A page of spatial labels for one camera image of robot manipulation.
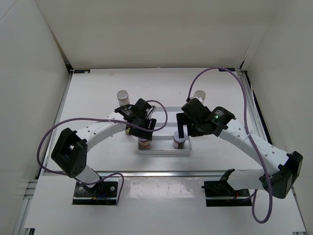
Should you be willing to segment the short spice jar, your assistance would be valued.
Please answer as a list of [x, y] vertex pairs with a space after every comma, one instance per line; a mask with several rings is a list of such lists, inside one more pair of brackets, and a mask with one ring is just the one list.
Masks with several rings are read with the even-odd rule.
[[183, 137], [179, 136], [179, 132], [176, 131], [173, 135], [173, 142], [172, 142], [174, 149], [189, 149], [189, 144], [187, 141], [187, 134], [184, 132]]
[[138, 138], [138, 149], [139, 150], [148, 150], [151, 149], [151, 141], [145, 138]]

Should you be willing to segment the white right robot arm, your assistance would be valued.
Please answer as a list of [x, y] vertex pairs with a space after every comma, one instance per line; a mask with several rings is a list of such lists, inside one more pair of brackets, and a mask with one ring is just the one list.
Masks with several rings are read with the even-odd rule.
[[217, 181], [208, 181], [204, 189], [223, 196], [232, 196], [242, 189], [261, 189], [273, 197], [284, 199], [298, 178], [303, 156], [297, 151], [288, 153], [278, 149], [257, 135], [248, 134], [235, 116], [223, 107], [210, 111], [201, 105], [183, 106], [176, 115], [179, 137], [214, 135], [236, 146], [256, 163], [260, 169], [229, 169]]

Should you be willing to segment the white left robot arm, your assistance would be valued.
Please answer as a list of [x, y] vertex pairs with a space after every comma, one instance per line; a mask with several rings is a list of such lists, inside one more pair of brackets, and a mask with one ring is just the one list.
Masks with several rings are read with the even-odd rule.
[[64, 174], [82, 183], [92, 196], [102, 192], [103, 179], [87, 164], [88, 152], [100, 142], [119, 132], [151, 140], [156, 119], [155, 106], [144, 100], [116, 108], [105, 119], [91, 118], [91, 125], [78, 130], [64, 129], [52, 150], [51, 158]]

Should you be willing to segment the left small yellow-label bottle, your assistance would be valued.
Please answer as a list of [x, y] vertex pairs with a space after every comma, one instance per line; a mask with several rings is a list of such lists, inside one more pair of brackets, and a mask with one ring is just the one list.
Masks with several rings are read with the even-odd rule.
[[130, 128], [129, 128], [129, 129], [126, 129], [126, 130], [125, 130], [125, 134], [126, 134], [126, 135], [132, 135], [131, 129], [130, 129]]

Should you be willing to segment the white divided tray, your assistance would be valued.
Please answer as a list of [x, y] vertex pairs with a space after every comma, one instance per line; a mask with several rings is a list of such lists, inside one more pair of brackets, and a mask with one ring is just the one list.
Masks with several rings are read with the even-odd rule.
[[153, 132], [153, 138], [151, 140], [152, 147], [148, 150], [139, 150], [139, 153], [146, 155], [175, 155], [182, 156], [188, 155], [192, 149], [191, 138], [187, 136], [187, 141], [189, 144], [189, 149], [174, 149], [173, 135], [178, 131], [176, 114], [181, 112], [179, 106], [166, 106], [165, 110], [167, 111], [168, 120], [167, 124], [160, 131]]

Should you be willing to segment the right tall blue-label jar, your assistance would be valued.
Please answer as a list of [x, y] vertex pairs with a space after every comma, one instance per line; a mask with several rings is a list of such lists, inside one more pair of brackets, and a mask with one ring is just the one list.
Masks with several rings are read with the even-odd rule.
[[201, 103], [203, 103], [206, 98], [206, 93], [202, 90], [197, 90], [194, 93], [194, 98], [197, 98]]

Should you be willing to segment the tall blue-label jar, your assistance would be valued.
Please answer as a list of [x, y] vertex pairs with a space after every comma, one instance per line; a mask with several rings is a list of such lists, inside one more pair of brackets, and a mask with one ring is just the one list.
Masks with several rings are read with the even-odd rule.
[[197, 90], [194, 93], [194, 98], [197, 98], [201, 103], [203, 103], [206, 98], [206, 93], [202, 90]]
[[126, 90], [120, 90], [117, 92], [117, 100], [118, 100], [119, 106], [130, 104], [129, 94]]

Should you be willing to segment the left tall blue-label jar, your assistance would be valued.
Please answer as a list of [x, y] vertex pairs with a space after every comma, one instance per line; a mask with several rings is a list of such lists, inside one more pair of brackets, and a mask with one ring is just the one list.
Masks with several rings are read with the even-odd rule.
[[130, 104], [129, 94], [126, 90], [120, 90], [117, 92], [117, 100], [118, 100], [119, 106]]

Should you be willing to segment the right dark corner label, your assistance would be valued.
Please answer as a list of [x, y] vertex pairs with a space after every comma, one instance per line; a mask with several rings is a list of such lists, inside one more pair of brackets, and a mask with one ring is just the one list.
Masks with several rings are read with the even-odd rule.
[[219, 71], [231, 71], [231, 72], [235, 72], [236, 69], [235, 68], [218, 68]]

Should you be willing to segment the dark corner label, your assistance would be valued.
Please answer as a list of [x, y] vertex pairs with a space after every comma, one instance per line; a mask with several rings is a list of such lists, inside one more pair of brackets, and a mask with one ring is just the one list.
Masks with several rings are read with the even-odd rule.
[[218, 68], [219, 71], [231, 71], [231, 72], [235, 72], [236, 69], [235, 68]]
[[77, 73], [77, 74], [86, 74], [86, 73], [90, 73], [90, 70], [74, 70], [73, 73]]

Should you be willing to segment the left dark corner label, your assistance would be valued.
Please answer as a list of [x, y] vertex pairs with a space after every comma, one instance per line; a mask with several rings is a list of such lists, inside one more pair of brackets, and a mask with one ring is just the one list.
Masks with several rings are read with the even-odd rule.
[[77, 73], [77, 74], [86, 74], [86, 73], [90, 73], [90, 70], [74, 70], [73, 73]]

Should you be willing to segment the aluminium frame rail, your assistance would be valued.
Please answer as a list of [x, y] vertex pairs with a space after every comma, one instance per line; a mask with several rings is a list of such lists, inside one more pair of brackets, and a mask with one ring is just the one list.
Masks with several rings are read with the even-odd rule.
[[124, 171], [124, 177], [222, 177], [226, 170], [217, 171]]

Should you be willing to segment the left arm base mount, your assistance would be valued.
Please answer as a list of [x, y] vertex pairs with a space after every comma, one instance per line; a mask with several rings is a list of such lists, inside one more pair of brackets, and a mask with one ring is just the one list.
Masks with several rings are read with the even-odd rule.
[[116, 206], [119, 179], [112, 177], [101, 182], [99, 186], [89, 188], [76, 183], [73, 192], [73, 205]]

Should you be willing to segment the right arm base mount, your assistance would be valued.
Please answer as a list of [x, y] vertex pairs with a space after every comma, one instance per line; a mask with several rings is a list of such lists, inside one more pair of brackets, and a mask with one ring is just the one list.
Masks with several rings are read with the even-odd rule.
[[252, 196], [248, 189], [234, 189], [228, 183], [235, 169], [227, 170], [218, 181], [204, 181], [201, 187], [205, 193], [207, 207], [251, 207]]

